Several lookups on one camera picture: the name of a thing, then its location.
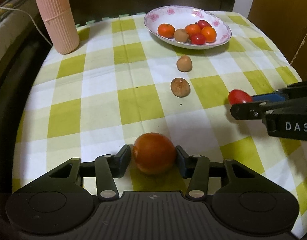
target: cabinet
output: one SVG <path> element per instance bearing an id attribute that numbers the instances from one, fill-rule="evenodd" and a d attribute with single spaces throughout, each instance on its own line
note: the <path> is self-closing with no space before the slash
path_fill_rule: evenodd
<path id="1" fill-rule="evenodd" d="M 302 80 L 307 80 L 307 34 L 292 61 L 292 66 L 297 70 Z"/>
<path id="2" fill-rule="evenodd" d="M 248 19 L 291 62 L 307 33 L 307 0 L 254 0 Z"/>

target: plate rim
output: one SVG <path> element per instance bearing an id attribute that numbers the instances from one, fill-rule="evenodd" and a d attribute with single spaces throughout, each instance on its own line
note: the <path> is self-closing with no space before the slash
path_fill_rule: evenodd
<path id="1" fill-rule="evenodd" d="M 224 25 L 225 25 L 225 27 L 227 27 L 227 29 L 229 29 L 229 31 L 230 31 L 230 37 L 228 38 L 228 40 L 227 41 L 224 41 L 223 43 L 220 43 L 220 44 L 217 44 L 217 45 L 214 45 L 214 44 L 212 44 L 212 43 L 207 43 L 207 44 L 191 44 L 191 43 L 185 43 L 185 42 L 179 42 L 179 41 L 172 41 L 172 40 L 170 40 L 170 39 L 168 39 L 168 38 L 165 38 L 165 37 L 163 37 L 163 36 L 161 36 L 161 35 L 159 35 L 159 34 L 157 34 L 157 33 L 154 33 L 153 31 L 151 31 L 149 28 L 148 28 L 148 26 L 147 26 L 147 24 L 146 24 L 146 22 L 145 22 L 145 19 L 146 19 L 146 17 L 151 13 L 151 12 L 153 12 L 153 11 L 157 11 L 157 10 L 159 10 L 159 9 L 165 9 L 165 8 L 168 8 L 168 7 L 172 7 L 172 6 L 174 6 L 174 7 L 183 7 L 183 8 L 188 8 L 188 9 L 196 9 L 196 10 L 200 10 L 200 11 L 203 11 L 203 12 L 205 12 L 206 14 L 209 14 L 209 15 L 212 15 L 212 16 L 214 16 L 215 18 L 217 18 L 218 20 L 220 20 Z M 211 13 L 210 11 L 205 11 L 205 10 L 203 10 L 203 9 L 199 9 L 199 8 L 195 8 L 195 7 L 191 7 L 191 6 L 183 6 L 183 5 L 167 5 L 167 6 L 161 6 L 161 7 L 157 7 L 157 8 L 155 8 L 155 9 L 152 9 L 151 11 L 149 11 L 148 13 L 146 13 L 146 15 L 144 16 L 144 18 L 143 18 L 143 23 L 144 23 L 144 25 L 146 26 L 146 28 L 153 34 L 153 35 L 155 35 L 155 36 L 159 36 L 159 38 L 160 39 L 162 39 L 162 40 L 166 40 L 166 41 L 171 41 L 171 42 L 175 42 L 175 43 L 178 43 L 178 44 L 185 44 L 185 45 L 187 45 L 187 46 L 190 46 L 190 47 L 218 47 L 218 46 L 221 46 L 221 45 L 224 45 L 224 44 L 226 44 L 227 42 L 229 42 L 230 41 L 230 39 L 232 38 L 232 31 L 231 31 L 231 28 L 228 26 L 228 24 L 227 23 L 225 23 L 222 19 L 220 19 L 218 16 L 216 16 L 216 15 L 214 15 L 213 13 Z"/>

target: tangerine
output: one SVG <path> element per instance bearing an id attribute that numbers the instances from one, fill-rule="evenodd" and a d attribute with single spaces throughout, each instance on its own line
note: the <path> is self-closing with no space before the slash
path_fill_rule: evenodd
<path id="1" fill-rule="evenodd" d="M 160 24 L 158 27 L 158 34 L 162 37 L 170 39 L 173 37 L 174 33 L 175 33 L 175 27 L 170 24 L 163 23 Z"/>
<path id="2" fill-rule="evenodd" d="M 159 133 L 145 133 L 135 141 L 132 154 L 138 169 L 148 175 L 169 170 L 176 160 L 173 143 Z"/>
<path id="3" fill-rule="evenodd" d="M 205 36 L 206 38 L 206 42 L 208 43 L 213 43 L 216 41 L 216 38 L 217 38 L 217 32 L 214 28 L 212 27 L 204 27 L 202 30 L 201 30 L 201 34 L 203 36 Z"/>
<path id="4" fill-rule="evenodd" d="M 189 36 L 195 35 L 195 34 L 200 34 L 201 29 L 198 26 L 198 24 L 189 24 L 185 27 L 186 33 L 188 33 Z"/>

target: tomato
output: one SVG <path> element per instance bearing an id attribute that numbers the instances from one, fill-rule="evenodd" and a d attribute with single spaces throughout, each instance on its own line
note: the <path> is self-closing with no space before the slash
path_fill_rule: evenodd
<path id="1" fill-rule="evenodd" d="M 252 102 L 252 97 L 242 90 L 235 89 L 229 92 L 228 100 L 231 105 L 235 105 Z"/>
<path id="2" fill-rule="evenodd" d="M 172 38 L 175 33 L 175 27 L 170 24 L 163 23 L 158 27 L 158 34 L 165 38 Z"/>
<path id="3" fill-rule="evenodd" d="M 206 38 L 202 34 L 194 34 L 190 37 L 191 43 L 195 45 L 203 45 L 206 43 Z"/>
<path id="4" fill-rule="evenodd" d="M 205 20 L 200 20 L 197 22 L 197 25 L 202 30 L 204 27 L 211 27 L 211 24 L 209 22 L 206 22 Z"/>
<path id="5" fill-rule="evenodd" d="M 212 27 L 205 27 L 202 29 L 201 34 L 205 36 L 206 42 L 214 43 L 217 39 L 217 32 Z"/>
<path id="6" fill-rule="evenodd" d="M 132 154 L 138 169 L 148 175 L 171 169 L 177 157 L 175 146 L 159 133 L 145 133 L 138 137 Z"/>
<path id="7" fill-rule="evenodd" d="M 185 27 L 185 32 L 191 36 L 194 34 L 199 34 L 201 33 L 201 29 L 197 24 L 189 24 Z"/>

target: white cable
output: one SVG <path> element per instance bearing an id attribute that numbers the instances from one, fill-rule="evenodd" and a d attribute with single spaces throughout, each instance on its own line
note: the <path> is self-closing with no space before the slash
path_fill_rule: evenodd
<path id="1" fill-rule="evenodd" d="M 23 10 L 13 9 L 13 8 L 6 8 L 6 7 L 0 7 L 0 9 L 9 10 L 9 11 L 19 11 L 19 12 L 23 12 L 23 13 L 27 14 L 27 15 L 30 17 L 30 19 L 32 20 L 32 22 L 34 23 L 34 25 L 35 25 L 37 31 L 41 34 L 41 36 L 50 44 L 50 46 L 53 46 L 52 43 L 51 43 L 51 42 L 42 34 L 42 32 L 39 30 L 37 24 L 35 23 L 34 19 L 32 18 L 32 16 L 31 16 L 29 13 L 27 13 L 26 11 L 23 11 Z"/>

